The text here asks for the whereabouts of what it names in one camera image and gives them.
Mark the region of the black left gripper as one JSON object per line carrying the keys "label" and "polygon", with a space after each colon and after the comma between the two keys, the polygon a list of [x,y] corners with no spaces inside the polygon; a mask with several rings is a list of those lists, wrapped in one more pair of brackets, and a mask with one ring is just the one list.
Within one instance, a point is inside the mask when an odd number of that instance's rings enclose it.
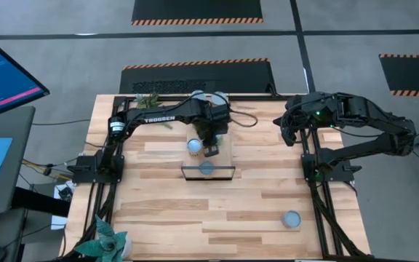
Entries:
{"label": "black left gripper", "polygon": [[[223,135],[228,131],[228,123],[231,121],[230,105],[228,103],[215,105],[209,101],[200,101],[200,104],[201,114],[193,121],[194,129],[203,144],[216,144],[216,135]],[[211,148],[205,146],[204,156],[209,157],[210,153],[212,156],[218,155],[218,145]]]}

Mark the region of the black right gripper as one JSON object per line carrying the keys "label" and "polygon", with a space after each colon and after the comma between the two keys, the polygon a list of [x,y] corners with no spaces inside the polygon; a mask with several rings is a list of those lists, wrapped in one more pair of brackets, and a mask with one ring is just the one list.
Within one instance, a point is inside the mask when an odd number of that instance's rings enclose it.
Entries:
{"label": "black right gripper", "polygon": [[335,106],[333,94],[314,92],[308,95],[296,95],[287,100],[285,106],[287,115],[274,119],[273,123],[283,127],[283,140],[286,145],[294,146],[298,130],[290,126],[307,126],[312,121],[316,121],[319,125],[331,124]]}

